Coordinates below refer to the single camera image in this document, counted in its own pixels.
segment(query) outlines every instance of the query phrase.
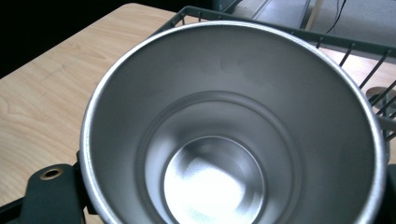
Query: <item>metal grid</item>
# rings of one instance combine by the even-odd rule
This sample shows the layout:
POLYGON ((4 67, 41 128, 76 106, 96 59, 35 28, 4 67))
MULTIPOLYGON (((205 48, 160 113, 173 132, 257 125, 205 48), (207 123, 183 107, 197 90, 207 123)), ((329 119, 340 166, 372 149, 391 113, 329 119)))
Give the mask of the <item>metal grid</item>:
MULTIPOLYGON (((253 21, 250 19, 235 17, 226 13, 221 13, 217 11, 212 11, 208 9, 203 9, 199 7, 184 7, 181 9, 171 20, 165 23, 160 29, 158 29, 154 35, 174 28, 179 25, 186 24, 186 20, 195 18, 195 21, 247 21, 253 22, 265 26, 269 26, 283 32, 289 33, 302 40, 312 44, 317 49, 320 47, 325 48, 336 48, 337 51, 344 52, 344 57, 339 63, 342 67, 347 61, 348 57, 353 52, 364 53, 367 58, 375 59, 376 65, 367 74, 367 77, 363 80, 361 84, 358 84, 362 89, 367 82, 370 81, 372 77, 375 76, 375 72, 383 64, 387 58, 396 59, 396 48, 379 45, 374 43, 368 43, 364 41, 342 38, 331 35, 324 35, 319 33, 314 33, 306 30, 293 29, 290 27, 285 27, 281 25, 271 24, 263 21, 253 21)), ((376 107, 375 113, 378 116, 380 126, 383 130, 384 139, 387 144, 387 156, 389 159, 389 141, 396 137, 396 94, 392 94, 392 89, 396 86, 396 77, 394 81, 389 83, 389 85, 384 88, 384 90, 368 96, 368 100, 372 107, 376 107)))

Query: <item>wooden table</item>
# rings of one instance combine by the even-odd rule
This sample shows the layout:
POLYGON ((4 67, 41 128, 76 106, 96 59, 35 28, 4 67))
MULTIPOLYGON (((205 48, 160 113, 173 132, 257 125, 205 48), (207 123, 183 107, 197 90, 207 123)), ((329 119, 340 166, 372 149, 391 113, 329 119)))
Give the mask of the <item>wooden table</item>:
MULTIPOLYGON (((34 172, 76 162, 81 121, 96 85, 119 57, 173 15, 125 5, 0 80, 0 206, 22 197, 34 172)), ((362 73, 372 63, 355 57, 346 70, 362 73)), ((395 79, 395 65, 381 69, 382 77, 368 88, 395 79)))

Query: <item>metal pot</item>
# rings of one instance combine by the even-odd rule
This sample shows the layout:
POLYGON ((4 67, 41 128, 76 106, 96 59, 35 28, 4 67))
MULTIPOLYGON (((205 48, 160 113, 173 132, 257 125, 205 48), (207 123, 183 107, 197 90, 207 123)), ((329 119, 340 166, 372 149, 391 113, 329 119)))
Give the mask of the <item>metal pot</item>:
POLYGON ((111 67, 80 160, 108 223, 365 223, 383 150, 333 61, 275 29, 212 21, 155 35, 111 67))

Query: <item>light wood surface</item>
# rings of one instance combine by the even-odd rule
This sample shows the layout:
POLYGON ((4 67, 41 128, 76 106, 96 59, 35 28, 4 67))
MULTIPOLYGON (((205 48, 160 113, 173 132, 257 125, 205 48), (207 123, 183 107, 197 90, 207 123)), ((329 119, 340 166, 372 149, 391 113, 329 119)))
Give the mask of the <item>light wood surface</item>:
MULTIPOLYGON (((125 5, 0 80, 0 206, 22 197, 34 172, 76 162, 81 121, 96 85, 119 57, 173 15, 125 5)), ((336 61, 342 57, 324 51, 336 61)), ((372 65, 357 57, 345 69, 360 83, 372 65)), ((367 88, 389 84, 396 66, 386 64, 380 74, 367 88)))

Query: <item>stainless steel pot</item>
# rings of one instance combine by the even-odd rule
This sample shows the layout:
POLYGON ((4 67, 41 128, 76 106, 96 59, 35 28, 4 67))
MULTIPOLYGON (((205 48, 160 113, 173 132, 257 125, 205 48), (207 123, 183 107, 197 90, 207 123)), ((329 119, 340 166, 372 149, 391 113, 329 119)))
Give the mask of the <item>stainless steel pot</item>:
POLYGON ((370 222, 386 165, 341 68, 235 21, 166 31, 120 58, 88 105, 80 160, 108 223, 370 222))

